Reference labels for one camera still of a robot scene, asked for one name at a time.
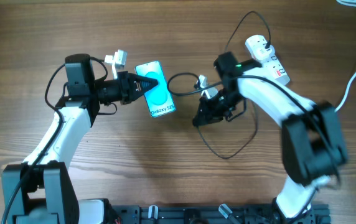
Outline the turquoise Galaxy smartphone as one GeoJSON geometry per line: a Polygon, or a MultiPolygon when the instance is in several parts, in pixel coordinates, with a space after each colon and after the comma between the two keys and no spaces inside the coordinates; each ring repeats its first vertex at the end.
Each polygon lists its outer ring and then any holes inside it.
{"type": "Polygon", "coordinates": [[[153,78],[158,81],[157,86],[145,93],[149,113],[153,118],[175,112],[176,107],[172,95],[167,89],[167,82],[159,61],[137,65],[135,71],[139,76],[153,78]]]}

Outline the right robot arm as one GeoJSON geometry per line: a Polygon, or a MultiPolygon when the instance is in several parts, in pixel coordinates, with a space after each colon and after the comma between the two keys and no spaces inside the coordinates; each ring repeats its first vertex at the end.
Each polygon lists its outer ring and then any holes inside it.
{"type": "Polygon", "coordinates": [[[201,94],[195,127],[234,119],[232,111],[243,100],[251,100],[281,128],[281,155],[288,175],[275,199],[281,219],[294,222],[311,209],[319,187],[349,156],[339,117],[329,102],[315,103],[276,81],[267,68],[254,59],[238,62],[231,52],[213,63],[223,88],[207,84],[199,76],[195,89],[201,94]]]}

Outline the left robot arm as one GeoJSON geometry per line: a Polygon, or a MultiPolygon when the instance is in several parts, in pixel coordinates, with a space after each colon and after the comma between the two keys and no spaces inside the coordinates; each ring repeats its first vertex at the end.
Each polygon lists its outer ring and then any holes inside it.
{"type": "Polygon", "coordinates": [[[155,88],[159,81],[127,71],[114,79],[95,78],[95,57],[73,54],[62,68],[67,83],[54,111],[54,120],[39,145],[21,164],[2,172],[5,209],[2,223],[122,223],[120,211],[106,198],[78,200],[68,168],[77,147],[100,106],[130,104],[155,88]]]}

